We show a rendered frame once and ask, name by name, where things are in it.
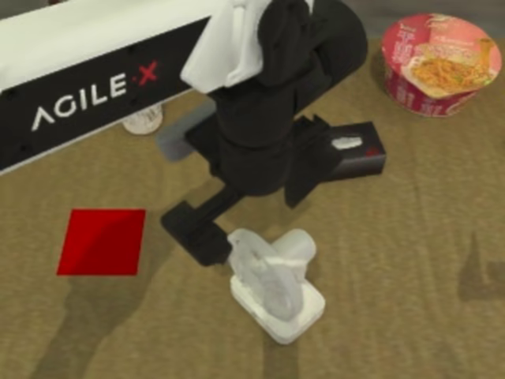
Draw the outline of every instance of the red mat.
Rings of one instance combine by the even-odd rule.
[[[57,274],[136,275],[144,220],[142,209],[72,210]]]

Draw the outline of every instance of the gray object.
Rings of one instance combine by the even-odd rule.
[[[206,100],[199,107],[171,125],[163,127],[156,135],[156,144],[170,162],[178,162],[193,152],[185,134],[193,127],[215,113],[215,103]]]

